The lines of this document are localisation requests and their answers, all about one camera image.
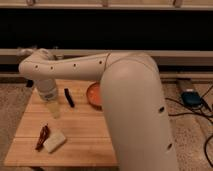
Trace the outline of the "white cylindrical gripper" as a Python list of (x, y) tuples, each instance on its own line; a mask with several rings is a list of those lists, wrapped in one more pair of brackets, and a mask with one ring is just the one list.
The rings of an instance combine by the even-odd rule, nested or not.
[(60, 117), (60, 105), (57, 100), (58, 88), (54, 79), (36, 80), (35, 86), (42, 100), (46, 103), (47, 109), (50, 111), (53, 118)]

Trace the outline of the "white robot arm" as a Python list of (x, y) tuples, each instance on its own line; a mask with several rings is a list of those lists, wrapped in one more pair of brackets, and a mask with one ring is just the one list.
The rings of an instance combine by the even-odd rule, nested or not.
[(102, 109), (120, 171), (179, 171), (159, 70), (143, 52), (55, 60), (39, 49), (19, 64), (40, 97), (57, 97), (58, 79), (100, 83)]

